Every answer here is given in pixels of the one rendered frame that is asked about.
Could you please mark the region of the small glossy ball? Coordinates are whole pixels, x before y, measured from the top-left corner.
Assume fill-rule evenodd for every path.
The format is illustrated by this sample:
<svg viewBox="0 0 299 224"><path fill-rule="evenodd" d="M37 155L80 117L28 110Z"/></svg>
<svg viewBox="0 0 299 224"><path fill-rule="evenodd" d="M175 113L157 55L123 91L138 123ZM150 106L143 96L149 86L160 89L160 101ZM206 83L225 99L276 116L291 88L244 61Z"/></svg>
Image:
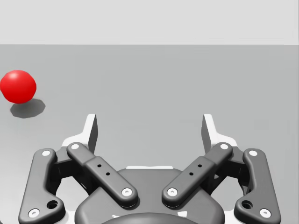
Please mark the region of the small glossy ball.
<svg viewBox="0 0 299 224"><path fill-rule="evenodd" d="M23 70L12 70L0 81L4 98L14 104L30 101L36 93L37 85L33 77Z"/></svg>

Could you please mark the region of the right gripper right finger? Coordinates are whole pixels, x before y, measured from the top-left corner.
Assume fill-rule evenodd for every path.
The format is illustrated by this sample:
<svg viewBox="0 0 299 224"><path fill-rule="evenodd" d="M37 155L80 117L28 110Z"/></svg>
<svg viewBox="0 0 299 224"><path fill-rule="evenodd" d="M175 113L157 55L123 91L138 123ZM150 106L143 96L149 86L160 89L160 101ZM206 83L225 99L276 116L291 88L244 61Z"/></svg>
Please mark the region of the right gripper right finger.
<svg viewBox="0 0 299 224"><path fill-rule="evenodd" d="M256 148L239 149L236 141L217 132L211 114L204 114L201 137L205 155L195 159L162 191L165 206L176 208L201 187L211 194L226 177L243 191L234 217L244 224L280 224L281 214L266 154Z"/></svg>

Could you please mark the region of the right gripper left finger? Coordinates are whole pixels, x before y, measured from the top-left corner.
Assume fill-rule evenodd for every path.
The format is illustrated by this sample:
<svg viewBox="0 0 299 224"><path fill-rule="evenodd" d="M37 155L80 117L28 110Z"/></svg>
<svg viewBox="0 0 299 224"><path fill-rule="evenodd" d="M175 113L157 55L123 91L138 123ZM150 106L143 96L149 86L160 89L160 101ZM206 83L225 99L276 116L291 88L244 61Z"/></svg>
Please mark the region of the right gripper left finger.
<svg viewBox="0 0 299 224"><path fill-rule="evenodd" d="M100 156L95 156L98 124L95 114L86 117L83 131L66 138L61 148L37 150L18 216L19 224L57 224L66 215L65 204L57 197L61 180L74 177L88 194L102 188L123 208L138 202L136 188Z"/></svg>

